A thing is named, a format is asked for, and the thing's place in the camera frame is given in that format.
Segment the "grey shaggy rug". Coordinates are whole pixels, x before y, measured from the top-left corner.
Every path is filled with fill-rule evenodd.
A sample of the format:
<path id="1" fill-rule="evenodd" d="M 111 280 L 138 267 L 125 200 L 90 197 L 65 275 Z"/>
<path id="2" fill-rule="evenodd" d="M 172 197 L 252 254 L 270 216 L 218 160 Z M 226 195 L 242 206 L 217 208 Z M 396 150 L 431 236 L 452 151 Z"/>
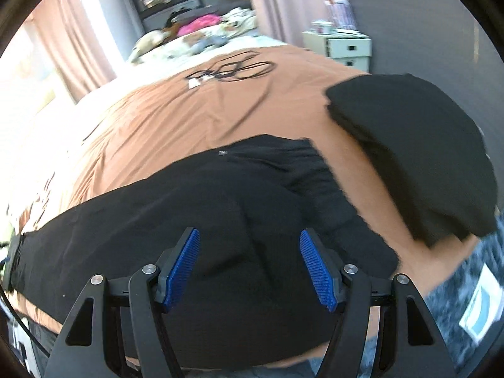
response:
<path id="1" fill-rule="evenodd" d="M 425 302 L 439 328 L 456 371 L 473 357 L 478 343 L 460 326 L 482 269 L 487 267 L 503 284 L 503 216 L 496 217 L 497 230 L 485 236 L 449 280 L 431 291 Z"/>

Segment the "blue white paper pack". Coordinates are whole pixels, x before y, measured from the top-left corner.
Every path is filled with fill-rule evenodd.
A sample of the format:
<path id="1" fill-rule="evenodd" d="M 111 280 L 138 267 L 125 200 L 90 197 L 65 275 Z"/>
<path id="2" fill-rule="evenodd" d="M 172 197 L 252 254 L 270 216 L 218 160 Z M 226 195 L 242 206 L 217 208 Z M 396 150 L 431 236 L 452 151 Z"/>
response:
<path id="1" fill-rule="evenodd" d="M 469 304 L 459 321 L 459 326 L 473 342 L 479 344 L 490 327 L 501 319 L 502 313 L 503 288 L 488 265 L 484 264 Z"/>

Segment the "folded black clothes stack right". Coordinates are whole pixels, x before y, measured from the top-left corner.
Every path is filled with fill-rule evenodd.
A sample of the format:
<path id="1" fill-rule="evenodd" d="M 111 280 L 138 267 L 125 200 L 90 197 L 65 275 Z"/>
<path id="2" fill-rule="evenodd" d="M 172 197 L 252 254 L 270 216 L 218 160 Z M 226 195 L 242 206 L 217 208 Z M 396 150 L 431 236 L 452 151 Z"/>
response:
<path id="1" fill-rule="evenodd" d="M 495 231 L 498 186 L 473 119 L 431 82 L 361 75 L 325 91 L 330 117 L 364 150 L 412 237 L 428 247 Z"/>

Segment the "cream bed sheet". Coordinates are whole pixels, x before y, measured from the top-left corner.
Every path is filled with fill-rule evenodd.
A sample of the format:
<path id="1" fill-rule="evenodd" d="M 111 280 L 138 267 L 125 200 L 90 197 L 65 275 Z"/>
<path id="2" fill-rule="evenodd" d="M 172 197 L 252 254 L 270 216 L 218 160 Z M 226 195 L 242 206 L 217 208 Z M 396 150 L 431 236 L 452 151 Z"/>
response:
<path id="1" fill-rule="evenodd" d="M 108 109 L 141 86 L 169 78 L 217 55 L 239 49 L 279 46 L 272 37 L 249 33 L 221 48 L 189 55 L 177 39 L 123 62 L 115 78 L 80 101 L 70 98 L 38 56 L 25 55 L 13 41 L 1 59 L 1 204 L 23 209 L 45 181 L 104 120 Z"/>

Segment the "orange brown bed blanket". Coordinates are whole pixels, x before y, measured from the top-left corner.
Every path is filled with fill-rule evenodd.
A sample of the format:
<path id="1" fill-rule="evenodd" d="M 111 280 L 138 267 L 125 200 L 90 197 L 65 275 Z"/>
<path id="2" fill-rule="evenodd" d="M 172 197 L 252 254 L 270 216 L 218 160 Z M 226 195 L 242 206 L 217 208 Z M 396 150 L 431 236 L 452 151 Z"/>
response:
<path id="1" fill-rule="evenodd" d="M 325 90 L 360 71 L 291 45 L 262 48 L 277 68 L 254 82 L 207 81 L 190 88 L 181 74 L 108 101 L 108 116 L 80 166 L 50 200 L 58 212 L 199 151 L 261 133 L 307 137 L 328 162 L 363 219 L 399 254 L 422 294 L 448 280 L 478 245 L 447 236 L 433 248 L 414 241 L 358 143 L 327 111 Z"/>

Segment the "cream bedside drawer cabinet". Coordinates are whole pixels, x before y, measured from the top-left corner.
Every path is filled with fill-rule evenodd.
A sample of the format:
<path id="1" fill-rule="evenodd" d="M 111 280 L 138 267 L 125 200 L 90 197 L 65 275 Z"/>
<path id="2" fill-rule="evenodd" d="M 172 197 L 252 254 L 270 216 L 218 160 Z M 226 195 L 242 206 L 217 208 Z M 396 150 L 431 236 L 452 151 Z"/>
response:
<path id="1" fill-rule="evenodd" d="M 372 40 L 362 33 L 333 33 L 315 31 L 301 33 L 303 45 L 313 53 L 335 60 L 344 66 L 368 72 L 372 58 Z"/>

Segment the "beige plush elephant toy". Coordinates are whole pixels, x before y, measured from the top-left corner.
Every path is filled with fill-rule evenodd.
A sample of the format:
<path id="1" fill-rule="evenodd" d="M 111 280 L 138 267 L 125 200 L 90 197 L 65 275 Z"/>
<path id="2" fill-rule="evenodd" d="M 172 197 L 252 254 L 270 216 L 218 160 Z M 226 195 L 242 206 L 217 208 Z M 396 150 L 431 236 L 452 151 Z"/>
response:
<path id="1" fill-rule="evenodd" d="M 128 61 L 133 63 L 137 61 L 142 55 L 156 49 L 162 45 L 163 42 L 171 37 L 171 32 L 165 29 L 153 30 L 147 32 L 144 36 L 134 44 L 132 52 L 128 57 Z"/>

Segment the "pink curtain left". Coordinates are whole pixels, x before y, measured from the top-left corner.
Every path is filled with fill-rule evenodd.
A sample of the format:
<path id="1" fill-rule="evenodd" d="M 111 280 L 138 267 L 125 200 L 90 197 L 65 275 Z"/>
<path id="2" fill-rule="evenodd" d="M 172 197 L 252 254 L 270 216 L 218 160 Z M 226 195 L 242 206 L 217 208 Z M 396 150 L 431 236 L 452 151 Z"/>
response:
<path id="1" fill-rule="evenodd" d="M 26 22 L 74 101 L 115 78 L 81 0 L 41 0 Z"/>

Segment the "pink blanket bundle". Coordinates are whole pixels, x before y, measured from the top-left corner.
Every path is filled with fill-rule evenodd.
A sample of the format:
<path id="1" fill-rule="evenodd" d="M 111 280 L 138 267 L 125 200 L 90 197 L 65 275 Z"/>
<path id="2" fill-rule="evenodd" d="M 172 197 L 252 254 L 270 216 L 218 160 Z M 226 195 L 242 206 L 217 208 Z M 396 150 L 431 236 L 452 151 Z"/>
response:
<path id="1" fill-rule="evenodd" d="M 197 32 L 209 26 L 218 25 L 221 22 L 221 17 L 217 14 L 205 14 L 194 19 L 186 25 L 180 27 L 177 36 L 182 37 L 193 32 Z"/>

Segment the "striped gift bag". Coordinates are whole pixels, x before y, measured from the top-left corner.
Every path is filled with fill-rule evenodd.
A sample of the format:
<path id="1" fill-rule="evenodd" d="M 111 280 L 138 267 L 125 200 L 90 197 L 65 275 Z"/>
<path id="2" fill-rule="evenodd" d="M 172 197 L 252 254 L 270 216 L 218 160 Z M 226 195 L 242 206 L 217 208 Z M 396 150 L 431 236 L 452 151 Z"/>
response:
<path id="1" fill-rule="evenodd" d="M 348 0 L 324 0 L 324 3 L 328 11 L 329 21 L 337 29 L 357 30 L 352 6 Z"/>

